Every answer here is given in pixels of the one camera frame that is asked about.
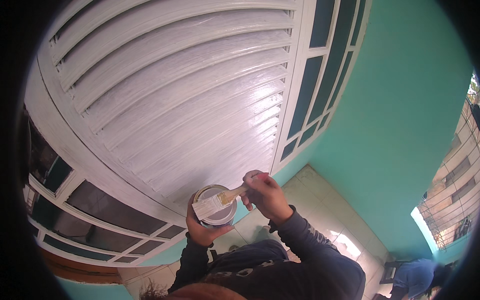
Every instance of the person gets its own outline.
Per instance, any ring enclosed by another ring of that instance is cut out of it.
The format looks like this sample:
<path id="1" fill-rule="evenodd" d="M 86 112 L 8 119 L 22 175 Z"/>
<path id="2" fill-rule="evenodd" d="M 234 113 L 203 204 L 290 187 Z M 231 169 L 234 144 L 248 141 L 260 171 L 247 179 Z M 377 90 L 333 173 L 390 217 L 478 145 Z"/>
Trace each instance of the person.
<path id="1" fill-rule="evenodd" d="M 261 171 L 243 177 L 249 189 L 241 194 L 243 204 L 252 204 L 268 218 L 270 232 L 278 231 L 281 240 L 301 260 L 290 261 L 276 240 L 263 240 L 242 246 L 233 252 L 219 254 L 208 263 L 207 249 L 215 238 L 233 229 L 232 226 L 205 228 L 188 203 L 186 223 L 187 246 L 180 258 L 169 300 L 269 300 L 269 299 L 332 299 L 361 300 L 365 273 L 358 263 L 338 252 L 330 240 L 302 218 L 295 207 L 288 205 L 277 182 L 267 177 L 256 178 Z M 160 294 L 149 287 L 140 299 L 158 299 Z"/>
<path id="2" fill-rule="evenodd" d="M 416 298 L 433 288 L 442 287 L 452 273 L 450 267 L 429 259 L 416 259 L 403 263 L 395 271 L 390 298 L 376 294 L 372 300 L 401 300 Z"/>

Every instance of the paint brush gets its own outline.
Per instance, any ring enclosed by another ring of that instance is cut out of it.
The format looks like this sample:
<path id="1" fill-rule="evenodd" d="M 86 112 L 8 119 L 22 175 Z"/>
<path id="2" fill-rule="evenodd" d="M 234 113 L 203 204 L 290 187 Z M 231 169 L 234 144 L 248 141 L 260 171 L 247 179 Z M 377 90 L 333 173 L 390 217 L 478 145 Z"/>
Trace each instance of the paint brush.
<path id="1" fill-rule="evenodd" d="M 268 177 L 268 173 L 261 173 L 255 175 L 254 177 L 265 180 Z M 224 208 L 227 208 L 233 203 L 233 201 L 235 201 L 238 195 L 246 192 L 247 190 L 247 186 L 241 185 L 236 189 L 220 192 L 210 198 L 193 203 L 193 210 L 195 211 L 197 218 L 199 220 L 203 220 L 206 217 L 209 217 L 214 213 L 219 212 Z"/>

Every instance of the white louvered door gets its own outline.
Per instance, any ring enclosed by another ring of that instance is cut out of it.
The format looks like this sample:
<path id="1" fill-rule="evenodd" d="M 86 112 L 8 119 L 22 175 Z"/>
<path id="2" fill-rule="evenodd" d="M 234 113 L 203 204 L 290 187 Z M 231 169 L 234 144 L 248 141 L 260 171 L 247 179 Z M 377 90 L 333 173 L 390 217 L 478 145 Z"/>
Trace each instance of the white louvered door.
<path id="1" fill-rule="evenodd" d="M 197 189 L 233 188 L 250 169 L 270 170 L 301 4 L 74 0 L 38 65 L 90 151 L 185 215 Z"/>

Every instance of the tiled floor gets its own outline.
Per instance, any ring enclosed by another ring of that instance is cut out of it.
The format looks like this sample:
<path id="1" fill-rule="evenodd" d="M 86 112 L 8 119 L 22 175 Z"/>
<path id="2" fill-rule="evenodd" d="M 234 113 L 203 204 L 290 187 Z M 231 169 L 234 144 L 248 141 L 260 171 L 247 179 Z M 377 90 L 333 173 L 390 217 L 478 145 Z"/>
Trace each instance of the tiled floor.
<path id="1" fill-rule="evenodd" d="M 367 279 L 362 299 L 371 300 L 375 293 L 389 297 L 392 285 L 378 284 L 384 271 L 383 265 L 388 259 L 388 251 L 348 202 L 309 165 L 282 189 L 288 203 L 295 205 L 304 218 L 334 241 L 343 255 L 361 265 Z M 232 245 L 253 243 L 265 235 L 265 230 L 261 230 L 267 224 L 268 220 L 255 209 L 235 224 L 234 230 L 216 239 L 213 249 L 220 254 L 227 252 Z M 148 284 L 149 279 L 169 288 L 179 268 L 180 263 L 176 262 L 169 266 L 123 268 L 119 272 L 128 291 L 137 300 L 140 288 L 145 283 Z"/>

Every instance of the paint can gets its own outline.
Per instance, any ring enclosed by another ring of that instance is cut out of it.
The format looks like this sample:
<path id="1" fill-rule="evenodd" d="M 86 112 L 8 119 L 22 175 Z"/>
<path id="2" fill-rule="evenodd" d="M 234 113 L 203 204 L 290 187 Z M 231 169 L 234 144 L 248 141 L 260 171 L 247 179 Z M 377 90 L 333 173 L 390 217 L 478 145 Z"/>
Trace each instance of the paint can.
<path id="1" fill-rule="evenodd" d="M 195 197 L 193 198 L 193 202 L 198 202 L 204 199 L 208 199 L 226 190 L 228 190 L 228 188 L 224 187 L 223 185 L 219 185 L 219 184 L 208 185 L 202 188 L 201 190 L 199 190 L 197 194 L 195 194 Z M 202 225 L 207 228 L 217 228 L 217 227 L 232 225 L 233 217 L 235 216 L 236 212 L 237 212 L 237 201 L 233 201 L 233 203 L 230 206 L 200 221 Z"/>

